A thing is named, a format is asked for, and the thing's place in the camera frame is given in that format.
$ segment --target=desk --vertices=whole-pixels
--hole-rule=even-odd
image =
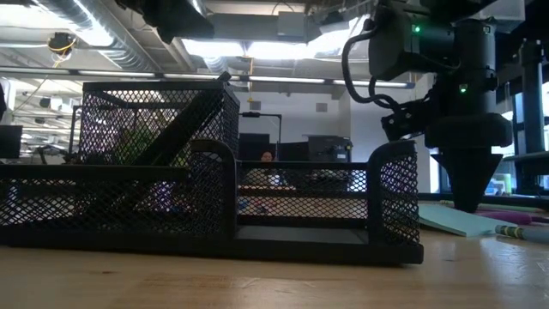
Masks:
[[[0,247],[0,308],[547,308],[547,245],[423,232],[400,268]]]

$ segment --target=person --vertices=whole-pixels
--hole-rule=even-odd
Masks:
[[[269,163],[275,159],[273,153],[270,151],[264,151],[261,155],[261,162]],[[276,174],[275,170],[266,168],[254,168],[246,174],[245,184],[255,187],[264,187],[278,185],[280,177]],[[245,210],[248,206],[252,206],[248,211],[257,215],[266,215],[271,209],[276,206],[276,203],[269,201],[269,198],[259,198],[255,201],[242,201],[238,205],[239,210]]]
[[[264,151],[261,155],[261,162],[272,162],[274,159],[270,151]],[[266,168],[254,168],[246,174],[247,185],[273,185],[273,171]]]
[[[273,154],[271,154],[270,151],[265,151],[261,155],[261,162],[272,162],[273,161]]]

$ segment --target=ductwork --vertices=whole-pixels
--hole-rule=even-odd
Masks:
[[[229,70],[225,57],[204,57],[204,63],[212,73],[221,74]]]
[[[68,28],[93,46],[111,47],[100,51],[122,70],[160,71],[142,47],[100,0],[33,0],[43,10],[67,22]]]

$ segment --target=black mesh desk organizer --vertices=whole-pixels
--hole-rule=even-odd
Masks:
[[[423,261],[413,142],[368,163],[236,161],[238,105],[223,82],[86,84],[80,165],[0,166],[0,244]]]

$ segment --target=ceiling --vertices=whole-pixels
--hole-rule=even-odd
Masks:
[[[139,54],[154,68],[154,71],[164,73],[208,72],[208,67],[202,57],[190,55],[180,39],[175,39],[170,45],[163,43],[159,35],[147,26],[142,16],[132,13],[129,9],[121,9],[114,0],[98,0],[106,10],[101,16],[101,22],[108,22],[112,27],[120,30],[124,42],[130,42]],[[362,15],[367,10],[362,0],[347,1],[348,5],[355,5],[354,15]],[[287,5],[274,1],[255,0],[204,0],[209,15],[238,14],[277,16],[282,12],[303,12],[307,15],[321,12],[324,9],[341,9],[343,0],[292,0]],[[32,0],[0,0],[0,66],[39,67],[51,68],[56,64],[58,57],[47,48],[46,42],[54,33],[75,33],[66,21],[33,4]],[[90,46],[82,37],[77,41],[70,58],[58,64],[61,69],[74,70],[121,70],[103,53],[108,48],[98,49]],[[367,45],[357,45],[353,50],[353,74],[357,79],[367,79]],[[255,76],[284,76],[303,78],[332,78],[341,79],[340,56],[317,59],[286,59],[265,60],[254,59],[250,66],[249,59],[226,57],[226,63],[232,73]],[[41,144],[58,136],[56,143],[67,147],[69,140],[72,114],[70,110],[53,111],[40,106],[44,98],[61,98],[64,103],[72,100],[78,104],[81,98],[81,87],[84,82],[78,76],[66,80],[46,80],[48,76],[18,76],[3,74],[17,87],[15,98],[15,112],[13,123],[22,124],[27,134],[26,142]],[[408,82],[408,76],[402,80]],[[254,92],[291,93],[320,93],[332,94],[339,98],[343,93],[342,86],[306,85],[291,83],[261,83],[254,82]],[[236,91],[247,91],[246,88],[235,88]]]
[[[0,66],[16,66],[31,68],[58,68],[69,70],[108,70],[120,71],[123,66],[114,56],[122,49],[131,49],[131,56],[140,59],[150,70],[162,73],[184,73],[212,71],[200,55],[191,55],[181,39],[174,39],[170,45],[163,43],[156,30],[147,26],[142,16],[132,13],[129,9],[120,8],[114,0],[79,0],[81,3],[91,3],[100,12],[97,16],[99,24],[108,26],[109,34],[116,34],[110,46],[97,47],[87,42],[94,40],[81,31],[79,27],[67,23],[66,20],[44,11],[33,4],[38,0],[0,0]],[[359,18],[368,14],[371,1],[364,0],[292,0],[279,3],[274,0],[202,0],[208,19],[221,29],[223,35],[232,35],[242,39],[233,39],[244,48],[250,47],[246,38],[254,35],[261,40],[262,33],[268,27],[285,27],[278,20],[289,12],[302,13],[316,24],[326,18],[328,12],[339,10],[349,26],[342,37],[333,36],[327,41],[335,45],[335,52],[317,53],[314,58],[301,59],[261,59],[250,61],[242,57],[222,57],[226,68],[232,74],[253,76],[280,76],[301,78],[341,79],[341,56],[338,49],[354,27],[361,27]],[[215,24],[223,21],[226,24]],[[309,37],[309,28],[305,28],[304,41],[310,41],[320,35]],[[72,33],[78,37],[75,48],[66,61],[58,62],[59,57],[45,45],[54,33]],[[350,53],[350,67],[353,78],[367,80],[370,78],[368,66],[367,42],[356,44]],[[63,103],[78,104],[81,98],[81,87],[84,78],[69,76],[66,79],[48,80],[49,76],[26,76],[2,73],[2,78],[14,81],[17,87],[15,100],[15,124],[24,124],[25,131],[32,136],[29,142],[43,143],[58,136],[58,143],[65,145],[69,140],[69,128],[72,114],[67,111],[53,111],[40,107],[40,100],[48,97],[61,98]],[[418,76],[406,74],[399,76],[397,82],[413,82]],[[235,91],[247,91],[249,83],[241,82],[235,85]],[[254,82],[254,92],[277,92],[284,94],[332,94],[337,100],[344,92],[344,87],[337,85],[312,85],[284,82]]]

